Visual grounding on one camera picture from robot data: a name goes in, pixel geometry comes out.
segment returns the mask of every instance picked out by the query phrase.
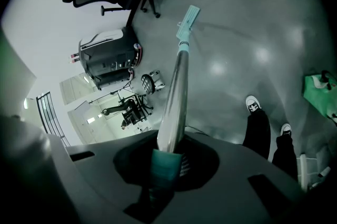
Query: person's leg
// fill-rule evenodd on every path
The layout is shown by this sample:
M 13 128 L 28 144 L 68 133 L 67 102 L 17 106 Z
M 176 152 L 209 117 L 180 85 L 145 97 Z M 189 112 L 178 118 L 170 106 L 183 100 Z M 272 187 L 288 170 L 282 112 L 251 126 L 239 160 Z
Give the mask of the person's leg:
M 251 115 L 248 117 L 246 136 L 242 145 L 268 159 L 270 149 L 268 116 L 261 109 L 259 101 L 254 96 L 247 97 L 246 105 Z
M 297 161 L 289 124 L 282 126 L 281 136 L 276 139 L 276 144 L 277 150 L 274 153 L 272 163 L 297 181 Z

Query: metal railing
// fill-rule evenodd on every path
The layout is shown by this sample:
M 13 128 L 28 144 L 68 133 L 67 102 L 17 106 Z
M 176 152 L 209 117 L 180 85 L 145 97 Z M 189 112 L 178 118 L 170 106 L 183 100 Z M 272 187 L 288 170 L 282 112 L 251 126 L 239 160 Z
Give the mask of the metal railing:
M 59 137 L 64 147 L 70 146 L 56 117 L 51 93 L 48 92 L 41 97 L 37 97 L 36 101 L 38 112 L 40 114 L 41 121 L 46 133 Z

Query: window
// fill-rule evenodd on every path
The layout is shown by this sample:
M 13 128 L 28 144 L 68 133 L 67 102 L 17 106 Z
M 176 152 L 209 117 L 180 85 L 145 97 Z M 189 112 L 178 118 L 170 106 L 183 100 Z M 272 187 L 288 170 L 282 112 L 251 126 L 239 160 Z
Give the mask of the window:
M 23 101 L 23 108 L 28 109 L 27 98 Z
M 64 147 L 70 146 L 56 117 L 50 92 L 43 94 L 41 97 L 37 97 L 36 101 L 45 132 L 59 137 Z
M 90 124 L 90 123 L 92 123 L 92 122 L 94 122 L 94 121 L 95 121 L 95 118 L 94 118 L 94 117 L 92 117 L 92 118 L 89 118 L 87 121 L 88 121 L 88 123 Z

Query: cleaning tool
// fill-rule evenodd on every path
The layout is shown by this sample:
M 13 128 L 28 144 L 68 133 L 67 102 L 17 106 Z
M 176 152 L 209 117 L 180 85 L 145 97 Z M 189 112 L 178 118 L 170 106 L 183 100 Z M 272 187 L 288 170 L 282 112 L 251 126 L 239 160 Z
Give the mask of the cleaning tool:
M 157 137 L 158 149 L 160 151 L 173 153 L 184 134 L 187 107 L 190 32 L 199 11 L 200 9 L 198 7 L 191 5 L 183 21 L 179 24 L 180 28 L 177 33 L 177 38 L 180 40 L 179 50 Z
M 185 129 L 187 107 L 187 79 L 189 72 L 189 37 L 191 26 L 200 9 L 191 5 L 177 33 L 179 50 L 173 72 L 170 90 L 158 131 L 158 149 L 153 149 L 148 189 L 143 189 L 138 219 L 150 223 L 167 206 L 174 196 L 175 185 L 179 179 L 182 155 L 175 148 L 182 139 Z

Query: white sneaker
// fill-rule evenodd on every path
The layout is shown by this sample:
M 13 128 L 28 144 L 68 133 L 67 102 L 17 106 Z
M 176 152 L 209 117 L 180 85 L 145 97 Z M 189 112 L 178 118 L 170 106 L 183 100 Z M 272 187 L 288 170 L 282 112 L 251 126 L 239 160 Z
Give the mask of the white sneaker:
M 248 111 L 251 114 L 254 113 L 255 111 L 261 110 L 261 105 L 259 101 L 252 95 L 246 98 L 246 105 L 247 105 Z
M 283 124 L 281 128 L 281 135 L 290 135 L 291 136 L 291 127 L 289 123 Z

